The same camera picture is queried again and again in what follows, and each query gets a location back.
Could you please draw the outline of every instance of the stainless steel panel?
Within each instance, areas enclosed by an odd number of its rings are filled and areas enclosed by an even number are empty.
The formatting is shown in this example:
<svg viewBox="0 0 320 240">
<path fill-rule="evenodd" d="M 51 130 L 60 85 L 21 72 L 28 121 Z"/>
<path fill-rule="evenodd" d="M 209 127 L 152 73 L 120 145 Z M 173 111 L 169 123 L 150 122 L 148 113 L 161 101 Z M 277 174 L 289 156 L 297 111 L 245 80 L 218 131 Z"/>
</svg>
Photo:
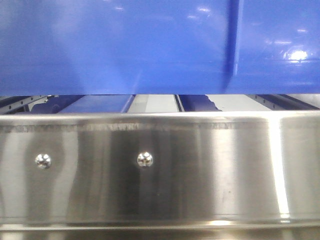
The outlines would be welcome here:
<svg viewBox="0 0 320 240">
<path fill-rule="evenodd" d="M 319 111 L 1 116 L 0 236 L 320 239 L 319 156 Z"/>
</svg>

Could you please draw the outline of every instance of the conveyor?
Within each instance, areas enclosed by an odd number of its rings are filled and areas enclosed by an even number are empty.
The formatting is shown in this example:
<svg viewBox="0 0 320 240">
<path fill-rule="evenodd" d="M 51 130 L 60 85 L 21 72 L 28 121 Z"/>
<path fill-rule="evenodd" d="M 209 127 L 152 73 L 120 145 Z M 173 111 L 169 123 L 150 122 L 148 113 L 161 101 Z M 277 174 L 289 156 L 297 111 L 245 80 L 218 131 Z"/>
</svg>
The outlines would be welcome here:
<svg viewBox="0 0 320 240">
<path fill-rule="evenodd" d="M 320 239 L 319 16 L 0 0 L 0 239 Z"/>
</svg>

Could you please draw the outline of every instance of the brushed metal surface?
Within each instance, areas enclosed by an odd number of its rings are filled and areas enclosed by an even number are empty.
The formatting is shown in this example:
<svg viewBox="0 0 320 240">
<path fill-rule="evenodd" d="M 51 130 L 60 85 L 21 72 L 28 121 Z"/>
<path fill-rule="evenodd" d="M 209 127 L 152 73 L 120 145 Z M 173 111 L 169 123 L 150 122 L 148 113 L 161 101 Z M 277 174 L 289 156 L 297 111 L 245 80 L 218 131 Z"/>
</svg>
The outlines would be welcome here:
<svg viewBox="0 0 320 240">
<path fill-rule="evenodd" d="M 320 111 L 0 116 L 0 237 L 320 239 L 319 157 Z"/>
</svg>

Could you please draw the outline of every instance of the blue plastic cover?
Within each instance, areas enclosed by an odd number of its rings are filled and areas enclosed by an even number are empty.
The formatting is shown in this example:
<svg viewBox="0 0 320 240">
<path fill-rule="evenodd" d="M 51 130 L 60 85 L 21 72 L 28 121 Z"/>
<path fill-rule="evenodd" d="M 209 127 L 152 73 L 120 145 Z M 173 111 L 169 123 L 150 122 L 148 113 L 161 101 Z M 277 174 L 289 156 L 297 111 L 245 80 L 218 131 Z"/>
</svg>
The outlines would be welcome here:
<svg viewBox="0 0 320 240">
<path fill-rule="evenodd" d="M 320 92 L 319 0 L 0 0 L 0 96 Z"/>
</svg>

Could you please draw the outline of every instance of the screw head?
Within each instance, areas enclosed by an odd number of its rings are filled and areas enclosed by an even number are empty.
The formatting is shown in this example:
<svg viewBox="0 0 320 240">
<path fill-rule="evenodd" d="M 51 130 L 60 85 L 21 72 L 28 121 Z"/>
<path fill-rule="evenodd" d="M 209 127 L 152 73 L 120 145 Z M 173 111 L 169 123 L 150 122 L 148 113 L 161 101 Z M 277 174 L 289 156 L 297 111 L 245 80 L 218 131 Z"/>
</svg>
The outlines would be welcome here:
<svg viewBox="0 0 320 240">
<path fill-rule="evenodd" d="M 149 152 L 141 152 L 137 159 L 136 162 L 140 167 L 150 167 L 154 163 L 154 158 Z"/>
<path fill-rule="evenodd" d="M 51 157 L 46 153 L 39 154 L 34 161 L 40 169 L 48 169 L 51 167 Z"/>
</svg>

